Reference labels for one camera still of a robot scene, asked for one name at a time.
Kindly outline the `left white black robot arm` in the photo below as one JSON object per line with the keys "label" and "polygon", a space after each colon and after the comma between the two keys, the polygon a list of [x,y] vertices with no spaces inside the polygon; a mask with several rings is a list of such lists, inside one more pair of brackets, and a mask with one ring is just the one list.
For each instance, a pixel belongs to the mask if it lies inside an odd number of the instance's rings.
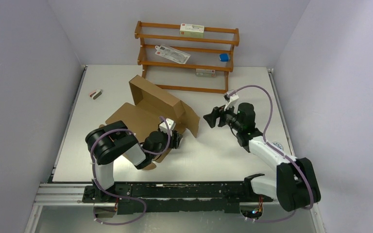
{"label": "left white black robot arm", "polygon": [[123,121],[92,130],[85,137],[90,152],[95,194],[104,202],[115,195],[113,175],[114,161],[124,155],[136,169],[143,169],[161,158],[170,149],[177,149],[183,136],[175,130],[173,120],[161,121],[156,131],[152,131],[143,142],[128,129]]}

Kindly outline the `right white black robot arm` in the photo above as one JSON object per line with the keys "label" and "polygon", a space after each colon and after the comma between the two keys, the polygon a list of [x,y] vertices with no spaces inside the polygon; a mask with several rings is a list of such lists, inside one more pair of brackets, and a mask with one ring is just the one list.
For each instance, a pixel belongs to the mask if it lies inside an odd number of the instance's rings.
{"label": "right white black robot arm", "polygon": [[239,104],[237,112],[233,107],[226,108],[224,105],[214,107],[203,118],[210,128],[228,126],[236,131],[238,144],[275,172],[274,178],[266,178],[261,174],[251,178],[250,183],[242,189],[246,200],[254,201],[260,195],[265,195],[278,200],[287,212],[310,207],[321,200],[312,162],[307,158],[286,155],[264,139],[264,134],[256,127],[252,104]]}

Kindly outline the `brown cardboard box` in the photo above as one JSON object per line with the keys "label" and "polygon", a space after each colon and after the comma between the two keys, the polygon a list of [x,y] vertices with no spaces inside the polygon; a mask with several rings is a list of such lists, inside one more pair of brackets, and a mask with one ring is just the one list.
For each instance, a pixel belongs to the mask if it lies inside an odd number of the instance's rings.
{"label": "brown cardboard box", "polygon": [[197,137],[200,117],[185,102],[139,75],[129,81],[129,87],[134,104],[124,103],[105,121],[107,125],[123,121],[141,143],[151,144],[151,134],[159,129],[162,116],[174,121],[180,135],[188,129]]}

